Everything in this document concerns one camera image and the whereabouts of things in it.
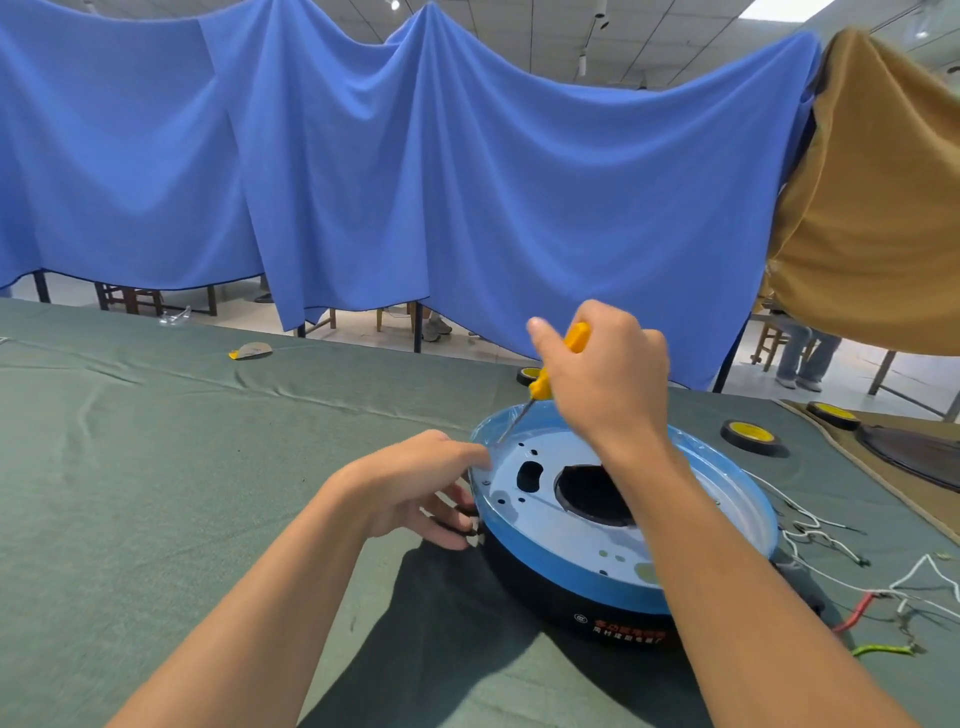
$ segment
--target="right hand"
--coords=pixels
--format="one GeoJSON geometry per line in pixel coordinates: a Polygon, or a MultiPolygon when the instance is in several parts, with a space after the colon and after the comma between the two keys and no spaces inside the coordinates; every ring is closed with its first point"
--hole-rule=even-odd
{"type": "Polygon", "coordinates": [[[557,409],[574,432],[600,454],[636,449],[654,438],[666,442],[666,340],[640,327],[619,308],[587,301],[573,323],[586,322],[590,338],[581,353],[543,319],[527,324],[530,338],[550,374],[557,409]]]}

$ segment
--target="dark round object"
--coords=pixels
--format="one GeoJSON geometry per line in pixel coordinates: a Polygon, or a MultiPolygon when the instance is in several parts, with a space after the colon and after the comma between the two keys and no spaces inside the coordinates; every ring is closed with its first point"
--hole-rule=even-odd
{"type": "Polygon", "coordinates": [[[540,376],[540,367],[520,367],[516,370],[516,381],[524,387],[529,387],[540,376]]]}
{"type": "Polygon", "coordinates": [[[624,648],[676,648],[680,636],[668,615],[647,615],[599,604],[569,592],[517,559],[483,523],[479,547],[507,592],[537,617],[589,640],[624,648]]]}
{"type": "Polygon", "coordinates": [[[757,455],[786,457],[789,454],[777,435],[753,423],[727,420],[720,428],[720,436],[731,445],[757,455]]]}
{"type": "Polygon", "coordinates": [[[841,409],[832,404],[827,404],[826,402],[808,402],[806,411],[818,420],[823,420],[828,425],[845,429],[848,432],[856,432],[860,427],[860,420],[852,412],[848,412],[846,409],[841,409]]]}

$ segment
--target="left hand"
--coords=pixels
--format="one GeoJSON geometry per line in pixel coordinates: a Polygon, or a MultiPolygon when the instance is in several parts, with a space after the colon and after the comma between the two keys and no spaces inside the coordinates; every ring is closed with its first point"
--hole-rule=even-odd
{"type": "Polygon", "coordinates": [[[468,546],[473,521],[438,494],[443,493],[457,505],[472,507],[473,496],[457,480],[473,466],[491,466],[486,448],[451,440],[439,430],[427,430],[367,455],[348,469],[355,469],[357,481],[369,489],[366,496],[374,503],[371,536],[385,536],[405,526],[437,546],[459,550],[468,546]]]}

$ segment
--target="stool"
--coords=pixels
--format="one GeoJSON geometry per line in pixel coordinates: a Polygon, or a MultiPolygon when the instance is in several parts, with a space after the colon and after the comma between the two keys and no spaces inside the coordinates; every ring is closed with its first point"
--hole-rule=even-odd
{"type": "MultiPolygon", "coordinates": [[[[770,366],[774,362],[774,356],[777,355],[777,349],[780,348],[780,344],[785,344],[788,339],[789,336],[773,324],[764,324],[763,331],[760,332],[760,340],[756,342],[756,351],[754,355],[750,357],[750,363],[759,363],[760,359],[763,358],[763,354],[767,352],[767,360],[763,363],[763,371],[769,372],[770,366]],[[769,346],[764,346],[767,339],[771,339],[771,342],[769,346]]],[[[816,346],[816,344],[817,340],[813,338],[810,339],[810,343],[804,347],[804,352],[800,357],[801,365],[805,364],[806,360],[810,358],[810,355],[813,353],[813,347],[816,346]]]]}

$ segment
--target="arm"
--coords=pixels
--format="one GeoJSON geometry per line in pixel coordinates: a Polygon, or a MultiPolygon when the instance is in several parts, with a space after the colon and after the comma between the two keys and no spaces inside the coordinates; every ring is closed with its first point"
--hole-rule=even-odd
{"type": "Polygon", "coordinates": [[[466,548],[471,521],[443,503],[487,464],[479,446],[424,432],[334,474],[252,569],[136,692],[108,728],[294,726],[326,635],[369,536],[407,526],[466,548]]]}
{"type": "Polygon", "coordinates": [[[916,728],[716,508],[670,444],[662,335],[597,302],[578,318],[592,329],[581,354],[545,322],[532,321],[531,335],[557,406],[600,455],[643,531],[713,722],[916,728]]]}

